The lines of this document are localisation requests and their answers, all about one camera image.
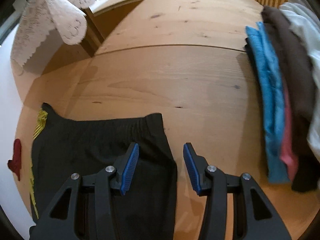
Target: red fabric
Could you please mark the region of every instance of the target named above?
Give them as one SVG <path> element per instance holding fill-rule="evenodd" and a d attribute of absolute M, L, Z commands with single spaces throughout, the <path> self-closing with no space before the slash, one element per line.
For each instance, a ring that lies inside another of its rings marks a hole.
<path fill-rule="evenodd" d="M 8 168 L 10 171 L 18 176 L 20 181 L 20 170 L 21 170 L 21 141 L 15 139 L 13 143 L 13 157 L 12 160 L 8 160 Z"/>
<path fill-rule="evenodd" d="M 280 160 L 282 160 L 287 165 L 288 177 L 293 181 L 297 174 L 299 160 L 297 155 L 292 152 L 292 113 L 289 100 L 289 92 L 287 84 L 283 81 L 283 91 L 284 91 L 284 135 L 281 145 L 281 155 Z"/>

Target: wooden table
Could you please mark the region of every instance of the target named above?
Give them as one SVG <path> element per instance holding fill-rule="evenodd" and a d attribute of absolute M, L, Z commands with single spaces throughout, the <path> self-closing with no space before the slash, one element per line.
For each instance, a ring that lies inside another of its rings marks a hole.
<path fill-rule="evenodd" d="M 198 238 L 205 205 L 189 182 L 185 142 L 225 173 L 249 172 L 297 240 L 318 212 L 319 200 L 315 192 L 298 194 L 290 185 L 267 182 L 260 95 L 243 49 L 244 27 L 260 20 L 262 7 L 254 0 L 233 1 L 144 0 L 105 40 L 99 55 L 36 79 L 16 134 L 23 149 L 17 187 L 26 206 L 32 134 L 42 102 L 74 120 L 161 112 L 178 165 L 175 240 Z M 226 239 L 231 239 L 230 199 L 228 204 Z"/>

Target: pink towel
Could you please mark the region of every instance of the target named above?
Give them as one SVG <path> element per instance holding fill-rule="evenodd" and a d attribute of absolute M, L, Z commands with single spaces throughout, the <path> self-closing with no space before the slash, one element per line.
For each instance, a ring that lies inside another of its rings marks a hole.
<path fill-rule="evenodd" d="M 298 171 L 299 160 L 297 155 L 292 152 L 292 135 L 291 135 L 291 106 L 289 100 L 289 92 L 287 88 L 287 84 L 283 80 L 283 92 L 284 92 L 284 134 L 281 145 L 281 155 L 280 160 L 282 160 L 288 169 L 288 177 L 291 181 L 293 181 L 296 173 Z"/>

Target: blue gripper pad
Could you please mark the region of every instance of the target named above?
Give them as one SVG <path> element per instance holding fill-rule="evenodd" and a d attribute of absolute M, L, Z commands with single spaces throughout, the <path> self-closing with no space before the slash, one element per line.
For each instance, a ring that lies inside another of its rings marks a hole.
<path fill-rule="evenodd" d="M 197 193 L 197 195 L 199 195 L 201 193 L 200 175 L 196 168 L 195 160 L 193 159 L 195 157 L 193 152 L 194 150 L 189 149 L 187 143 L 183 146 L 183 159 L 188 170 L 191 185 L 193 190 Z"/>
<path fill-rule="evenodd" d="M 128 162 L 123 170 L 122 173 L 122 181 L 121 181 L 121 187 L 120 192 L 121 195 L 125 195 L 125 193 L 129 190 L 130 184 L 132 181 L 132 177 L 134 174 L 134 171 L 136 169 L 136 165 L 139 158 L 139 145 L 137 143 L 134 144 L 134 147 L 130 153 L 130 157 L 128 159 Z"/>

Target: white cloth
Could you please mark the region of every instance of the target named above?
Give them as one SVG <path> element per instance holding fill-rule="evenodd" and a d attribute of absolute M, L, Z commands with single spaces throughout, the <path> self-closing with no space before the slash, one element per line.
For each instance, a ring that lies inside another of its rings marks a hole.
<path fill-rule="evenodd" d="M 306 6 L 301 3 L 284 3 L 279 9 L 290 21 L 290 29 L 300 37 L 312 60 L 317 95 L 308 142 L 320 162 L 320 21 L 311 11 L 308 3 Z"/>
<path fill-rule="evenodd" d="M 87 30 L 85 14 L 80 9 L 95 1 L 29 0 L 20 19 L 11 59 L 23 67 L 53 29 L 58 30 L 66 44 L 79 44 Z"/>

